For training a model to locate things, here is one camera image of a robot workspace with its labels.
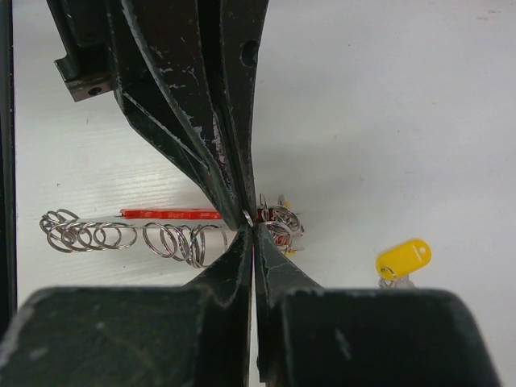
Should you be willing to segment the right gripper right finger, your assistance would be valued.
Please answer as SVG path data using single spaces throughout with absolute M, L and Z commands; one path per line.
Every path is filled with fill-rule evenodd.
M 439 289 L 326 289 L 254 229 L 260 380 L 268 386 L 498 386 L 467 306 Z

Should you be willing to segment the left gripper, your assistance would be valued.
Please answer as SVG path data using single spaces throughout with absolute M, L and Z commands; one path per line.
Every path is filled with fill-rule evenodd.
M 222 1 L 115 1 L 112 74 L 127 121 L 194 181 L 229 227 L 246 223 L 231 155 Z M 112 90 L 106 4 L 48 0 L 65 49 L 55 61 L 75 102 Z

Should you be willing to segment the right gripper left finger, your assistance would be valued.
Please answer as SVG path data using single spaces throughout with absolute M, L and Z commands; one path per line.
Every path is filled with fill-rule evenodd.
M 252 230 L 183 286 L 52 287 L 1 343 L 4 386 L 245 386 Z

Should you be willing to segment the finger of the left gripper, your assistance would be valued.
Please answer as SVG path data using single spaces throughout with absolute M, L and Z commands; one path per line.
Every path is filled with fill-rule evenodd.
M 252 118 L 258 52 L 266 15 L 265 1 L 222 1 L 221 59 L 231 123 L 231 155 L 242 207 L 256 218 L 252 167 Z

